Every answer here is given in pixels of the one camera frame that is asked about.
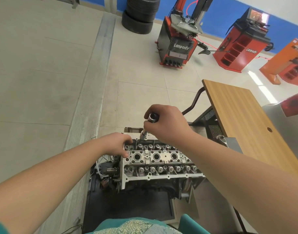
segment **wooden tabletop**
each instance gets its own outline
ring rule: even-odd
[[[298,159],[250,90],[202,80],[224,136],[247,156],[298,176]]]

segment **teal shirt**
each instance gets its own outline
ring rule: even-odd
[[[95,231],[90,234],[180,234],[179,231],[171,228],[165,223],[141,217],[125,219],[104,220]],[[6,228],[0,223],[0,234],[9,234]]]

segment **red cable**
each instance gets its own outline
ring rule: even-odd
[[[192,3],[190,3],[190,4],[187,6],[187,9],[186,9],[186,15],[188,15],[188,8],[189,8],[193,3],[197,3],[197,2],[198,2],[198,0],[193,1]],[[214,46],[212,46],[211,44],[208,44],[208,43],[202,41],[202,40],[199,38],[198,35],[197,35],[197,38],[199,39],[200,42],[202,42],[202,43],[204,43],[204,44],[206,44],[206,45],[209,45],[210,47],[213,47],[215,50],[217,50],[216,47],[214,47]],[[270,60],[270,58],[266,58],[266,57],[262,57],[262,56],[255,57],[254,59],[257,59],[257,58],[264,58],[264,59],[266,59],[266,60]]]

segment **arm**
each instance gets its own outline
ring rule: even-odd
[[[20,172],[0,184],[0,222],[11,233],[34,233],[104,154],[127,156],[129,135],[90,140]]]
[[[298,177],[193,132],[176,107],[152,105],[160,115],[144,128],[187,155],[258,233],[298,233]]]

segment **tire changer machine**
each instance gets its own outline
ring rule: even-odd
[[[155,42],[161,58],[160,65],[182,68],[195,48],[201,47],[199,54],[210,54],[208,46],[196,37],[202,33],[200,22],[213,0],[198,0],[191,16],[183,16],[186,0],[177,0],[169,16],[164,17],[162,28]]]

